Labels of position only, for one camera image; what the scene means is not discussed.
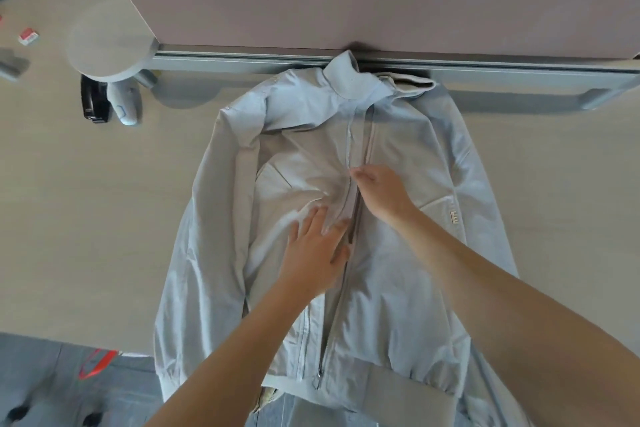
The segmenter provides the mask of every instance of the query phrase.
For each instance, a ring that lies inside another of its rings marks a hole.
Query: light gray jacket
[[[273,284],[293,220],[318,203],[329,206],[328,223],[354,214],[348,169],[364,163],[389,165],[420,210],[516,274],[483,166],[443,86],[360,73],[348,51],[324,70],[286,71],[216,120],[157,316],[165,398],[238,325],[245,301],[251,310]],[[342,285],[296,320],[263,384],[386,425],[449,426],[456,409],[480,425],[524,423],[406,244],[363,206],[356,220]]]

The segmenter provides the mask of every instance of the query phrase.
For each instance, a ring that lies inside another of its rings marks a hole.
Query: forearm
[[[276,351],[309,299],[278,280],[148,427],[243,426]]]
[[[640,360],[620,342],[485,260],[418,210],[394,227],[537,424],[637,420]]]

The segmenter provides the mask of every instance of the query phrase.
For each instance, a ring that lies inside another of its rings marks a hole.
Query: metal rail
[[[340,52],[161,45],[148,68],[271,75],[325,66]],[[467,112],[591,110],[640,85],[640,60],[353,52],[363,71],[399,71],[443,83]]]

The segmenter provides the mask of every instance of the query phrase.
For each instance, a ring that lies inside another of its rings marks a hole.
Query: hand
[[[335,283],[349,259],[347,245],[335,253],[349,220],[339,221],[323,235],[326,210],[326,206],[312,209],[300,229],[297,221],[293,223],[278,278],[287,290],[302,293],[306,303]]]
[[[417,208],[411,202],[399,176],[386,165],[363,165],[351,169],[369,211],[397,228]]]

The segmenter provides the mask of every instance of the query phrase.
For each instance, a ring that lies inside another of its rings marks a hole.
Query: zipper pull
[[[318,368],[318,374],[316,375],[316,378],[314,380],[314,388],[316,390],[318,390],[318,388],[320,388],[320,381],[322,380],[322,375],[324,374],[324,371],[322,370],[322,367]]]

